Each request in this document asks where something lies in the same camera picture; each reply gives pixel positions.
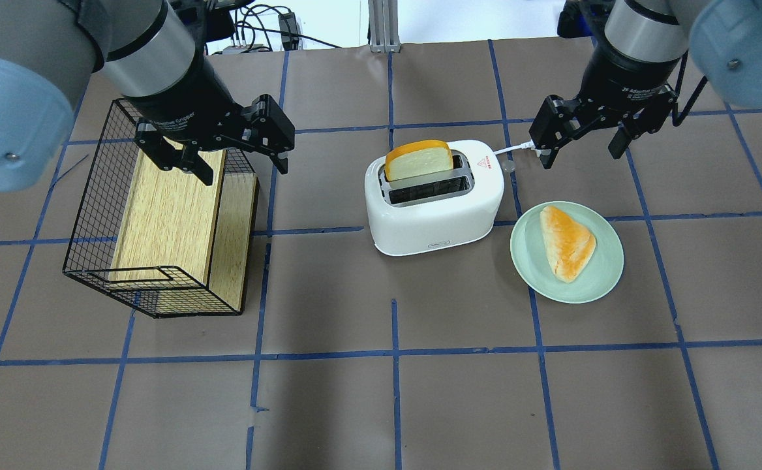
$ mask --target toaster label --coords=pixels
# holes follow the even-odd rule
[[[480,160],[480,163],[477,163],[477,165],[482,166],[483,168],[488,168],[490,170],[491,169],[491,158],[488,158],[488,157],[483,158],[482,160]]]

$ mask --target white toaster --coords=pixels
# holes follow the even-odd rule
[[[363,180],[375,247],[390,256],[447,249],[485,237],[503,197],[503,173],[479,140],[448,142],[453,170],[387,181],[386,157]]]

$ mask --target toast slice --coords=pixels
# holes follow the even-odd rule
[[[447,142],[420,140],[393,149],[384,161],[387,181],[453,170],[453,155]]]
[[[546,206],[540,211],[540,230],[552,274],[571,283],[590,262],[596,250],[596,237],[556,206]]]

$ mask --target wooden board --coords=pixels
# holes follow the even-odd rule
[[[225,175],[208,287],[236,310],[243,301],[255,200],[255,173]]]
[[[175,142],[172,145],[181,147]],[[207,282],[225,152],[199,155],[214,171],[213,185],[204,185],[180,170],[163,172],[140,152],[117,236],[113,270],[172,265]],[[116,282],[146,279],[164,276],[158,271],[109,274],[109,280]]]

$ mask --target plate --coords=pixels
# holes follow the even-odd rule
[[[566,212],[596,237],[596,250],[590,262],[571,283],[558,280],[546,260],[540,211],[550,205]],[[515,268],[527,285],[538,294],[565,304],[583,304],[604,297],[619,282],[625,267],[622,241],[613,226],[598,212],[566,200],[544,202],[526,211],[511,232],[510,249]]]

